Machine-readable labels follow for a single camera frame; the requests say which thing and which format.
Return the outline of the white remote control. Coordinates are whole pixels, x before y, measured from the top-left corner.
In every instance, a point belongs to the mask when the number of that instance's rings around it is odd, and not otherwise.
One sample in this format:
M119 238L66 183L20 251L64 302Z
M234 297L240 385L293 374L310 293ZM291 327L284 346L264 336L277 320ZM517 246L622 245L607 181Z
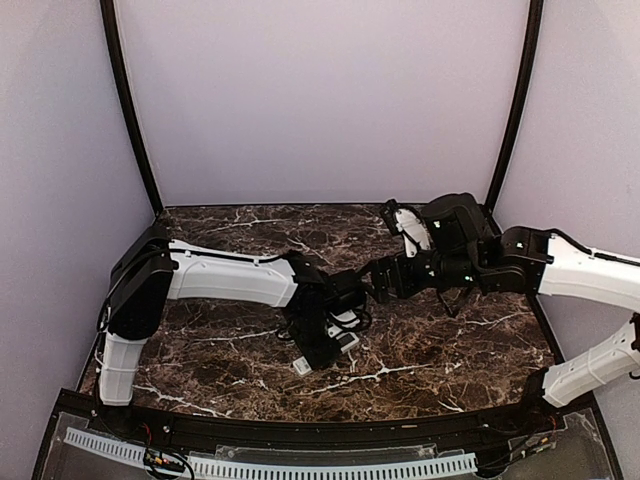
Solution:
M303 354L293 361L292 366L299 376L306 376L312 371L332 366L340 355L349 352L359 343L360 339L353 333L330 337L327 348L321 348L319 353L307 352Z

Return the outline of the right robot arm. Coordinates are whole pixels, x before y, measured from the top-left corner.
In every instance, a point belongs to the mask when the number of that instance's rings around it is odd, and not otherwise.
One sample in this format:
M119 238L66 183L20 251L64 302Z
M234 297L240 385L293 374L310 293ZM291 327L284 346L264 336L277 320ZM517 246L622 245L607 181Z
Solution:
M632 317L598 345L531 374L523 402L510 413L521 434L534 432L560 408L639 367L639 261L582 245L559 229L495 230L470 193L438 197L421 209L387 201L381 216L404 251L372 260L360 277L377 302L426 289L462 288L565 296L614 305Z

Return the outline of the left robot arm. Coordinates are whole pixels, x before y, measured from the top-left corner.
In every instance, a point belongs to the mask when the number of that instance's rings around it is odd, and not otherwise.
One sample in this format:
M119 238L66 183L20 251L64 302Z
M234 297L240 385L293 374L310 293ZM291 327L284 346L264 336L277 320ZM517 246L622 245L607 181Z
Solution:
M364 286L353 270L329 275L297 251L275 256L218 251L149 227L113 267L97 322L104 336L97 381L101 417L120 436L141 427L140 412L129 405L133 382L166 302L193 298L282 310L285 324L278 335L300 350L294 367L301 375L331 366L371 322Z

